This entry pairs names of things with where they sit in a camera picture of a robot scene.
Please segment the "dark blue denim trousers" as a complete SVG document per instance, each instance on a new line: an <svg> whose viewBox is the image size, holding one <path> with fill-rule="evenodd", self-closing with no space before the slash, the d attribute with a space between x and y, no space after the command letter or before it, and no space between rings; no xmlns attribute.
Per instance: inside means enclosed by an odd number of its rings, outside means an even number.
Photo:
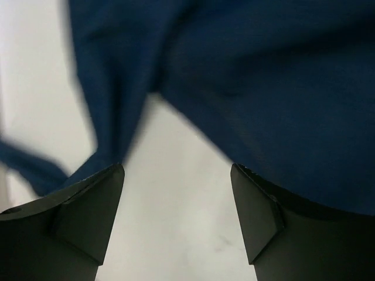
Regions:
<svg viewBox="0 0 375 281"><path fill-rule="evenodd" d="M122 162L158 92L229 159L301 197L374 214L373 1L69 1L97 149L71 176L2 142L45 196Z"/></svg>

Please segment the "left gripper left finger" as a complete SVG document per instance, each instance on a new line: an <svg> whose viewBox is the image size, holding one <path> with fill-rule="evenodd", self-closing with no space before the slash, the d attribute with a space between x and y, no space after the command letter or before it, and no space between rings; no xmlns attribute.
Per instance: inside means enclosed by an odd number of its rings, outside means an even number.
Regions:
<svg viewBox="0 0 375 281"><path fill-rule="evenodd" d="M112 165L1 213L1 280L95 280L124 182Z"/></svg>

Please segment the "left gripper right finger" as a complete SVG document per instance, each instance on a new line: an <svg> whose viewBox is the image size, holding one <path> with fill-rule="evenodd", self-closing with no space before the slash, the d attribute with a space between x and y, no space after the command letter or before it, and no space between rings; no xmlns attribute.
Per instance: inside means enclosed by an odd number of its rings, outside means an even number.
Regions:
<svg viewBox="0 0 375 281"><path fill-rule="evenodd" d="M232 165L230 176L258 280L374 279L374 217L314 203L242 165Z"/></svg>

